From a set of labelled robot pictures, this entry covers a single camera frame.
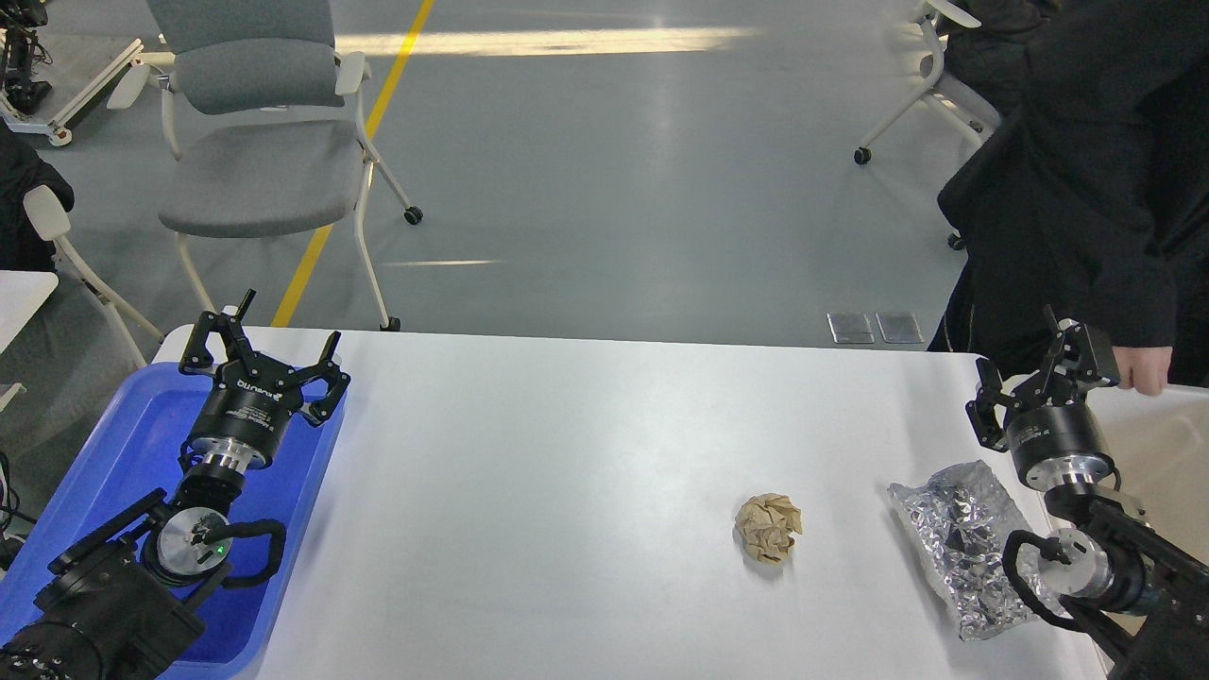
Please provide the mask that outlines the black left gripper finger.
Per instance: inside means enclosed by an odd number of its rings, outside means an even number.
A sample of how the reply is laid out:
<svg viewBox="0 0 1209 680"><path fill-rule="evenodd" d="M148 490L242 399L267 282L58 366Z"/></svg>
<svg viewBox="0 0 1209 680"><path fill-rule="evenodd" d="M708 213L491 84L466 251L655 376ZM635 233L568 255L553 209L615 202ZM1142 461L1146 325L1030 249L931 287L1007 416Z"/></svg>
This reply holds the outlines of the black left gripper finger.
<svg viewBox="0 0 1209 680"><path fill-rule="evenodd" d="M222 340L226 358L241 365L249 376L258 376L256 351L243 329L243 318L250 309L255 290L247 290L236 306L235 313L202 313L190 332L184 353L179 362L179 371L184 375L215 375L215 361L209 351L208 340L216 334Z"/></svg>
<svg viewBox="0 0 1209 680"><path fill-rule="evenodd" d="M345 373L335 361L341 335L341 332L330 334L314 365L289 369L283 379L283 405L290 415L302 414L312 427L319 427L332 417L332 413L349 390L349 374ZM316 382L326 384L326 392L316 400L305 400L303 387Z"/></svg>

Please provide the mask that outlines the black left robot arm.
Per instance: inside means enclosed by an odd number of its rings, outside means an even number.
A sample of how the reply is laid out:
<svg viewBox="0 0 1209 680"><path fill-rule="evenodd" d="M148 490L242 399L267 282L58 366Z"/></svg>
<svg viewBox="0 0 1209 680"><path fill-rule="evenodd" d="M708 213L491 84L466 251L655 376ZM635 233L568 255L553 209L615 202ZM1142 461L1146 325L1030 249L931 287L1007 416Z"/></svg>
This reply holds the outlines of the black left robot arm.
<svg viewBox="0 0 1209 680"><path fill-rule="evenodd" d="M5 679L230 679L264 649L351 378L204 313L126 379L2 581Z"/></svg>

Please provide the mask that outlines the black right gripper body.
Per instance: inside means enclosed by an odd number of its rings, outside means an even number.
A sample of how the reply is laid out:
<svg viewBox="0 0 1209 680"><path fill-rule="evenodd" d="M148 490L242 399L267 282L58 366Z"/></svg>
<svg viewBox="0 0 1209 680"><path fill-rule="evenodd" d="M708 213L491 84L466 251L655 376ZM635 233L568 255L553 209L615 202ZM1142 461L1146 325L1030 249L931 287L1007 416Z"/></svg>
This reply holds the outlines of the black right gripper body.
<svg viewBox="0 0 1209 680"><path fill-rule="evenodd" d="M1115 469L1097 415L1084 403L1016 409L1003 417L1019 482L1037 492L1097 484Z"/></svg>

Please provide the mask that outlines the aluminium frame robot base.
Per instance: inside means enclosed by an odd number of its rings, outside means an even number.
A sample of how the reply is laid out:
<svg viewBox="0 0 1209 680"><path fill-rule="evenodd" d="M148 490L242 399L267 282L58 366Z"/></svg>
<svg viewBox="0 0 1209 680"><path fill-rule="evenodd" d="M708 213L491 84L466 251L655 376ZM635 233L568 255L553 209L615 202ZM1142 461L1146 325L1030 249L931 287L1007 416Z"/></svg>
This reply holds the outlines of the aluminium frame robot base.
<svg viewBox="0 0 1209 680"><path fill-rule="evenodd" d="M2 125L42 136L52 146L73 142L73 127L112 90L144 45L133 36L47 33L46 1L2 1Z"/></svg>

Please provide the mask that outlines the person's bare hand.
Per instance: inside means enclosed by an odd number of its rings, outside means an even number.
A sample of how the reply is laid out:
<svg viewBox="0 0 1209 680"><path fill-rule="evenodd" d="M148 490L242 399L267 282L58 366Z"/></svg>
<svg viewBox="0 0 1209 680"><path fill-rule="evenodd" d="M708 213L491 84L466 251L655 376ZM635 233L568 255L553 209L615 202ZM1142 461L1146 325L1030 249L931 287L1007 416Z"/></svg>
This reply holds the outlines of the person's bare hand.
<svg viewBox="0 0 1209 680"><path fill-rule="evenodd" d="M1170 370L1173 357L1170 346L1113 346L1113 357L1121 390L1132 390L1149 397L1157 397L1165 391L1167 371Z"/></svg>

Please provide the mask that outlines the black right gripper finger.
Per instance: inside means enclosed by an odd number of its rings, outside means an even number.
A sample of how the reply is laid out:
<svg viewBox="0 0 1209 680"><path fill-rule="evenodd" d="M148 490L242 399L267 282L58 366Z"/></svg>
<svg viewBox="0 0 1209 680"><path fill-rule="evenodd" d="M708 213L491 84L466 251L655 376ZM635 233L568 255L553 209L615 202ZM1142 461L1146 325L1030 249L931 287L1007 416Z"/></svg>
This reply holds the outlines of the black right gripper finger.
<svg viewBox="0 0 1209 680"><path fill-rule="evenodd" d="M979 371L979 387L974 398L964 405L964 413L980 446L989 451L1010 451L1010 439L997 417L997 408L1002 407L1006 415L1014 413L1014 396L1003 392L1001 375L993 361L976 361L976 370Z"/></svg>
<svg viewBox="0 0 1209 680"><path fill-rule="evenodd" d="M1045 306L1052 342L1040 369L1030 378L1031 405L1072 405L1092 390L1121 384L1113 345L1100 329L1066 318Z"/></svg>

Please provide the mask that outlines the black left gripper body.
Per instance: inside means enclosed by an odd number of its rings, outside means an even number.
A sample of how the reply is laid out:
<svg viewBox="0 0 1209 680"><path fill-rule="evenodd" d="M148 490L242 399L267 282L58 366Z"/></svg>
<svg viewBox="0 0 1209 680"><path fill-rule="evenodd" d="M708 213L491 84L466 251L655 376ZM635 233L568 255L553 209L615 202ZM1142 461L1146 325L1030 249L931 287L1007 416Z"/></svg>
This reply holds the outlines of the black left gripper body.
<svg viewBox="0 0 1209 680"><path fill-rule="evenodd" d="M212 393L185 439L189 456L199 461L213 451L237 453L242 468L268 468L302 404L301 387L289 382L293 369L268 356L218 367Z"/></svg>

